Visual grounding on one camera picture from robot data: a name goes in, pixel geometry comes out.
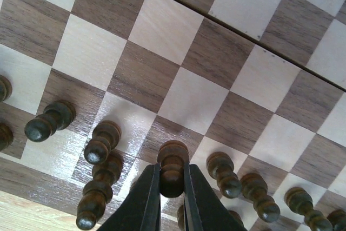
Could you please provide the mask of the dark queen piece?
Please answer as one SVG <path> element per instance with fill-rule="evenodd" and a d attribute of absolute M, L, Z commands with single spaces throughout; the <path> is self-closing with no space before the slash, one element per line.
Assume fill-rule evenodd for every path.
<path fill-rule="evenodd" d="M 242 227 L 244 227 L 243 221 L 242 221 L 240 215 L 239 215 L 237 212 L 235 212 L 235 211 L 233 211 L 233 210 L 229 210 L 229 213 L 230 213 L 230 215 L 233 216 L 233 218 L 234 218 Z"/>

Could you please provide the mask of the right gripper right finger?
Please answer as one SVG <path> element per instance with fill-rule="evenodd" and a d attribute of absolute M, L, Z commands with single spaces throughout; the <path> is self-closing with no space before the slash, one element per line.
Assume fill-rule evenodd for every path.
<path fill-rule="evenodd" d="M 184 229 L 245 230 L 228 212 L 195 164 L 184 164 Z"/>

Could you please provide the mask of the dark chess piece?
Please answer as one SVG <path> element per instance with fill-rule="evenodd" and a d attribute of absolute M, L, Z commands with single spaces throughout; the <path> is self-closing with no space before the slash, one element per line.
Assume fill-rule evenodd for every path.
<path fill-rule="evenodd" d="M 12 94 L 12 86 L 10 81 L 3 75 L 0 75 L 1 102 L 7 100 Z"/>

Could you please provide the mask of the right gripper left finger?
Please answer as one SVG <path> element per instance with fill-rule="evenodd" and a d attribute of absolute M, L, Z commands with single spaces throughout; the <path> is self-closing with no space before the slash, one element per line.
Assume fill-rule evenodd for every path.
<path fill-rule="evenodd" d="M 121 206 L 99 230 L 160 230 L 159 164 L 146 166 Z"/>

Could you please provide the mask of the dark rook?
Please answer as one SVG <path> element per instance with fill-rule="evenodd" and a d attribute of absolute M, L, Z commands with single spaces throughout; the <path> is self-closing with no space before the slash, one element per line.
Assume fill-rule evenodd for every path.
<path fill-rule="evenodd" d="M 338 209 L 331 212 L 327 219 L 332 225 L 333 231 L 346 231 L 346 212 L 343 209 Z"/>

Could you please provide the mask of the dark pawn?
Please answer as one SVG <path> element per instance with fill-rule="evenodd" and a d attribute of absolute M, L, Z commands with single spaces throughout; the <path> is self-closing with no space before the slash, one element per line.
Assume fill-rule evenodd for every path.
<path fill-rule="evenodd" d="M 14 136 L 11 129 L 5 123 L 0 123 L 0 151 L 11 145 L 13 140 Z"/>
<path fill-rule="evenodd" d="M 70 102 L 54 101 L 25 125 L 24 133 L 32 142 L 43 142 L 57 130 L 67 128 L 75 117 L 76 110 Z"/>
<path fill-rule="evenodd" d="M 277 221 L 281 211 L 275 200 L 268 195 L 268 186 L 263 177 L 257 173 L 248 173 L 240 182 L 243 196 L 252 201 L 258 217 L 267 223 Z"/>
<path fill-rule="evenodd" d="M 160 193 L 167 198 L 184 192 L 184 164 L 189 162 L 187 146 L 178 140 L 163 143 L 157 155 L 160 164 Z"/>
<path fill-rule="evenodd" d="M 310 230 L 333 230 L 332 224 L 323 213 L 314 209 L 312 197 L 303 188 L 290 188 L 285 193 L 284 202 L 292 212 L 304 216 L 304 223 Z"/>
<path fill-rule="evenodd" d="M 92 138 L 84 149 L 84 158 L 90 164 L 100 164 L 106 161 L 110 152 L 121 139 L 121 129 L 113 121 L 100 122 L 92 132 Z"/>
<path fill-rule="evenodd" d="M 223 196 L 229 199 L 239 196 L 242 184 L 234 172 L 234 163 L 228 154 L 222 151 L 212 153 L 206 160 L 206 167 Z"/>

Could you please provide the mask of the dark tall piece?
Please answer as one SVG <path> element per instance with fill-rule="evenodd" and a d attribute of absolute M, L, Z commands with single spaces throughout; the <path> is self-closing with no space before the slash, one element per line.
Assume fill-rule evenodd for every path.
<path fill-rule="evenodd" d="M 181 231 L 185 231 L 184 205 L 182 204 L 177 211 L 177 223 Z"/>

